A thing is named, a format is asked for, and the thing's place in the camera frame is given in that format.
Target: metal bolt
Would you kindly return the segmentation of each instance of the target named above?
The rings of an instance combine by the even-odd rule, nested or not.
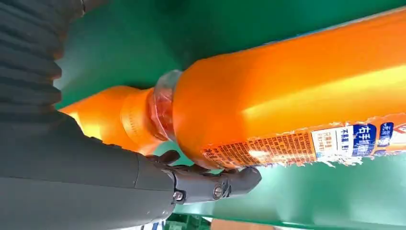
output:
[[[221,184],[216,184],[213,190],[213,198],[215,200],[218,200],[220,199],[222,194],[223,194],[223,186],[221,186]]]
[[[181,201],[181,200],[183,199],[183,193],[182,193],[182,192],[179,192],[179,191],[176,191],[176,192],[173,194],[173,198],[174,198],[176,201]]]

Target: bottle body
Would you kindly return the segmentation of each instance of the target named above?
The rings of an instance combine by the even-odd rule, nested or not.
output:
[[[401,9],[196,62],[182,74],[174,95],[179,146],[206,168],[303,164],[319,160],[326,152],[321,149],[340,145],[325,140],[327,131],[319,143],[313,131],[363,124],[349,134],[352,146],[341,143],[352,150],[345,161],[373,155],[381,125],[392,122],[393,130],[406,124],[402,116],[384,119],[406,111],[405,28]],[[356,130],[371,131],[375,117],[382,118],[373,124],[375,136],[370,133],[361,139],[369,144],[359,145]]]
[[[208,169],[398,154],[406,150],[405,28],[400,9],[200,60],[154,89],[113,87],[62,111],[86,135],[142,154],[176,141]]]

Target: green surface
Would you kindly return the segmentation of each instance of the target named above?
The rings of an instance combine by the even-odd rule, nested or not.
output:
[[[59,61],[58,107],[114,85],[150,87],[200,58],[402,5],[406,0],[114,0],[72,25]],[[177,147],[168,143],[157,153],[170,148]],[[247,196],[176,211],[302,228],[406,229],[406,156],[261,171],[263,181]]]

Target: orange bottle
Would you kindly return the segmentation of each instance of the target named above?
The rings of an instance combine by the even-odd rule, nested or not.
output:
[[[175,140],[206,168],[396,154],[406,150],[405,31],[400,8],[200,60],[154,94],[112,88],[62,111],[87,135],[103,123],[100,138],[130,150]]]

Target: robotic hand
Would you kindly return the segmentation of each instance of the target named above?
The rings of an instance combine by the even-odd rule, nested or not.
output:
[[[0,3],[1,229],[103,230],[168,217],[175,204],[245,194],[254,168],[207,173],[168,166],[179,155],[150,156],[83,135],[54,108],[61,93],[55,59],[69,23],[102,0]]]
[[[175,182],[173,194],[176,204],[190,204],[204,201],[216,201],[221,198],[247,194],[261,181],[256,168],[224,170],[220,174],[208,173],[208,170],[194,164],[192,166],[168,166],[179,159],[179,153],[167,151],[162,156],[147,156],[157,167],[168,172]]]

